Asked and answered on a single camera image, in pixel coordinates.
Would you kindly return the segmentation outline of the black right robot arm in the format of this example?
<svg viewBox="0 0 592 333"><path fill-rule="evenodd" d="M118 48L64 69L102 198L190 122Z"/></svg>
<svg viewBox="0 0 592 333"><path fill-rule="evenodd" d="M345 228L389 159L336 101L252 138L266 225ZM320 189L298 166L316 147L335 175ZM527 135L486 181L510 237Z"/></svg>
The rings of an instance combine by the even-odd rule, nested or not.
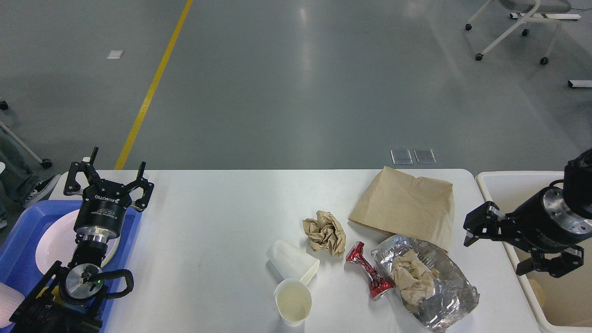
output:
<svg viewBox="0 0 592 333"><path fill-rule="evenodd" d="M592 234L591 151L567 162L564 177L552 181L514 211L503 214L491 201L469 212L463 244L478 240L506 242L530 254L516 274L547 272L553 278L584 265L580 243Z"/></svg>

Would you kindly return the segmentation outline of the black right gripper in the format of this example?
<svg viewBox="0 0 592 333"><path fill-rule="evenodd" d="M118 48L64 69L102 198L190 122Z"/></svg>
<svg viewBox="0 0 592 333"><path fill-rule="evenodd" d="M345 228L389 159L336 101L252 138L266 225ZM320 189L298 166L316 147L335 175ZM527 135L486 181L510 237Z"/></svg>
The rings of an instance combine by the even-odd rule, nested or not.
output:
<svg viewBox="0 0 592 333"><path fill-rule="evenodd" d="M561 278L584 265L584 249L579 244L591 238L591 218L581 217L564 200L559 187L546 187L522 203L511 217L491 201L469 212L463 224L463 245L478 240L507 242L517 248L530 248L530 258L518 263L516 275L547 272ZM547 259L546 253L560 253Z"/></svg>

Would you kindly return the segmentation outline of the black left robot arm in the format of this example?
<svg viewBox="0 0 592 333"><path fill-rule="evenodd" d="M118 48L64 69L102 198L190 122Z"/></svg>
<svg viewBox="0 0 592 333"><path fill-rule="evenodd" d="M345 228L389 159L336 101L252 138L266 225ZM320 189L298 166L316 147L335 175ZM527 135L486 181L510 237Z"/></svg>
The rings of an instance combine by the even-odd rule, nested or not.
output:
<svg viewBox="0 0 592 333"><path fill-rule="evenodd" d="M109 243L118 240L129 209L144 211L154 190L146 162L127 184L103 179L94 167L98 147L88 161L72 162L63 193L80 195L74 222L76 248L67 265L57 260L9 318L13 333L98 333L101 305L133 291L130 270L102 267Z"/></svg>

